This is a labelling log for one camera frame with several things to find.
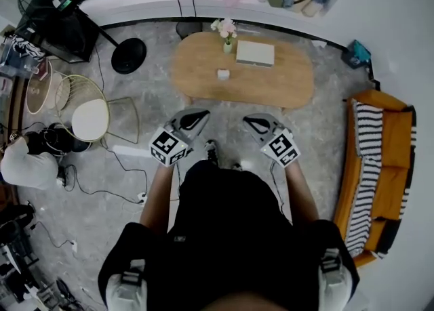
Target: fan stand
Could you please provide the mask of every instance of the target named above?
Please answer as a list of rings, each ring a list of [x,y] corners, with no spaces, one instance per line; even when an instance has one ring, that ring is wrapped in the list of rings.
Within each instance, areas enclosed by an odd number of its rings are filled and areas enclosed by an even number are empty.
[[[142,65],[146,58],[146,45],[137,38],[126,39],[121,43],[117,43],[109,34],[107,34],[100,26],[98,26],[89,16],[77,8],[77,12],[87,18],[93,26],[95,26],[101,35],[105,37],[116,49],[111,56],[111,66],[119,74],[130,74]]]

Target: sofa cushion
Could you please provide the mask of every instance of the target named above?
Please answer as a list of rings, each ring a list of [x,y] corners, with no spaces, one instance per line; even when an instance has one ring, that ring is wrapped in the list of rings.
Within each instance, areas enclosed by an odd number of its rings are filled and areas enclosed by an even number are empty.
[[[371,218],[399,219],[407,172],[407,169],[400,167],[381,168],[372,204]]]
[[[412,141],[411,112],[383,112],[382,164],[388,167],[410,167]]]
[[[368,241],[366,241],[365,249],[372,252],[376,251],[378,241],[380,240],[385,225],[386,225],[386,221],[374,220],[371,222],[369,238]]]

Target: white shirt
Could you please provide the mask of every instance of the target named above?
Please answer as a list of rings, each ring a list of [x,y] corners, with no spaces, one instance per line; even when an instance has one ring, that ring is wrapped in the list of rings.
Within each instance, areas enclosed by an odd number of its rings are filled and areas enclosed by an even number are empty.
[[[8,184],[41,190],[56,185],[58,168],[56,159],[48,152],[28,154],[24,138],[19,138],[6,148],[0,164],[1,174]]]

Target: black and white striped cloth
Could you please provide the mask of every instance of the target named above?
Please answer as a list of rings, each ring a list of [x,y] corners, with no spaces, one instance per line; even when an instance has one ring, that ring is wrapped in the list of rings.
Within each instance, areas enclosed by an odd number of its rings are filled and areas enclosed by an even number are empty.
[[[20,54],[20,57],[28,54],[38,62],[41,62],[45,57],[45,52],[41,48],[17,35],[12,37],[12,47]]]
[[[351,206],[345,245],[359,255],[368,241],[371,209],[381,172],[382,109],[353,100],[357,155],[361,157],[359,184]]]
[[[410,111],[413,114],[412,117],[412,144],[410,147],[410,168],[407,172],[407,179],[406,179],[406,188],[404,189],[404,194],[402,196],[402,202],[401,202],[401,211],[399,212],[399,219],[402,220],[402,217],[404,216],[404,212],[406,211],[408,197],[410,195],[410,187],[412,185],[412,178],[413,178],[413,167],[414,167],[414,157],[415,157],[415,150],[416,150],[416,111],[414,110],[413,106],[409,106],[405,109],[405,111]]]

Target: wall outlet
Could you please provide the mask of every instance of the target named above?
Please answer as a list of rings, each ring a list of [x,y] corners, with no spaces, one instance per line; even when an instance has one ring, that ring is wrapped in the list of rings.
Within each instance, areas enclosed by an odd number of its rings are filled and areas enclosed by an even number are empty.
[[[139,201],[141,201],[140,204],[142,204],[142,205],[144,205],[146,203],[146,201],[148,200],[148,197],[147,197],[146,193],[144,193],[144,192],[137,194],[137,198]]]

